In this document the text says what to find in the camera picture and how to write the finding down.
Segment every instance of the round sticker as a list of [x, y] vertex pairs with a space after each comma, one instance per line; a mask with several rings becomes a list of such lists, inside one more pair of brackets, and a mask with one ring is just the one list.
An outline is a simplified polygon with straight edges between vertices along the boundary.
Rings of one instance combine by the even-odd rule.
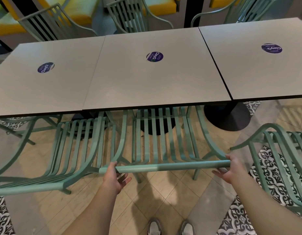
[[163, 59], [163, 54], [160, 52], [152, 52], [147, 55], [147, 60], [150, 62], [158, 62]]
[[273, 43], [263, 44], [262, 49], [271, 54], [279, 54], [283, 50], [282, 47], [278, 46], [277, 44], [273, 44]]
[[53, 69], [55, 66], [54, 63], [44, 63], [42, 64], [39, 68], [38, 68], [38, 72], [39, 73], [46, 73], [48, 71], [50, 71], [51, 69]]

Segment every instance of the shoe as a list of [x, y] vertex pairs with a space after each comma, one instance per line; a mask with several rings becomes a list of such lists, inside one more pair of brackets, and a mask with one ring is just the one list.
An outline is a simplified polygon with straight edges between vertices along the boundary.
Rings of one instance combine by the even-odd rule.
[[148, 226], [148, 235], [161, 235], [161, 225], [156, 218], [151, 218]]
[[188, 220], [181, 225], [180, 235], [196, 235], [195, 229]]

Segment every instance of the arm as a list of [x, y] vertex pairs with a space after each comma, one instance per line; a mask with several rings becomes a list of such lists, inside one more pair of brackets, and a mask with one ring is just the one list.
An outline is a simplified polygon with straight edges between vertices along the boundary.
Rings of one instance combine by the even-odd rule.
[[111, 162], [103, 183], [86, 209], [65, 230], [62, 235], [81, 235], [85, 231], [88, 235], [108, 235], [112, 212], [116, 196], [122, 188], [130, 182], [131, 177], [126, 173], [117, 179], [119, 174], [115, 172], [116, 162]]
[[243, 164], [235, 156], [226, 155], [231, 168], [224, 173], [213, 171], [218, 177], [232, 184], [258, 235], [302, 234], [302, 219], [270, 197], [247, 174]]

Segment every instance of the hand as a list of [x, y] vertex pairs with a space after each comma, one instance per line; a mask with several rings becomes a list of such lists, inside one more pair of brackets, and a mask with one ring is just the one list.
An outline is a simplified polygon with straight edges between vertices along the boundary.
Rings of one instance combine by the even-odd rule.
[[125, 185], [131, 181], [131, 177], [128, 177], [128, 173], [125, 173], [121, 178], [117, 179], [121, 174], [116, 173], [115, 166], [117, 162], [111, 162], [109, 167], [106, 170], [106, 173], [103, 177], [103, 182], [108, 186], [112, 186], [116, 189], [117, 194], [121, 192]]
[[235, 180], [247, 174], [247, 171], [237, 157], [233, 155], [226, 155], [226, 157], [230, 160], [230, 170], [223, 172], [222, 170], [218, 169], [218, 171], [212, 172], [227, 183], [232, 184]]

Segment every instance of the white tabletop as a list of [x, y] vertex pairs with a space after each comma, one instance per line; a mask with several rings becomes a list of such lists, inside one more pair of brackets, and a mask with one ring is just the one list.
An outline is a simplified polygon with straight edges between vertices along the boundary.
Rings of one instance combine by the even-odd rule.
[[229, 100], [199, 29], [187, 28], [106, 36], [84, 109]]
[[233, 99], [302, 95], [298, 18], [199, 28]]
[[0, 65], [0, 116], [82, 110], [104, 38], [20, 44]]

